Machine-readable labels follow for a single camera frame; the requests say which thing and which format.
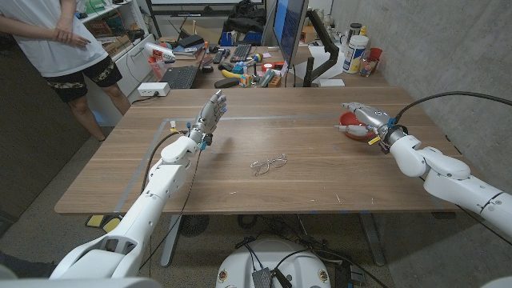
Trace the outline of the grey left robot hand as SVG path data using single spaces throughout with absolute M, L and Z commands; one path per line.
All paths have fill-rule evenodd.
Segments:
M 200 143 L 207 134 L 212 134 L 219 119 L 226 112 L 226 96 L 218 90 L 198 113 L 188 137 Z

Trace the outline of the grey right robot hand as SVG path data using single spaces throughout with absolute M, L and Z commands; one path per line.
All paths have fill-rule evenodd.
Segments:
M 382 110 L 359 102 L 346 102 L 342 105 L 351 111 L 362 124 L 360 126 L 338 125 L 336 128 L 342 132 L 361 137 L 368 133 L 375 134 L 385 154 L 390 151 L 391 146 L 398 139 L 408 134 L 406 127 L 397 124 L 397 120 Z

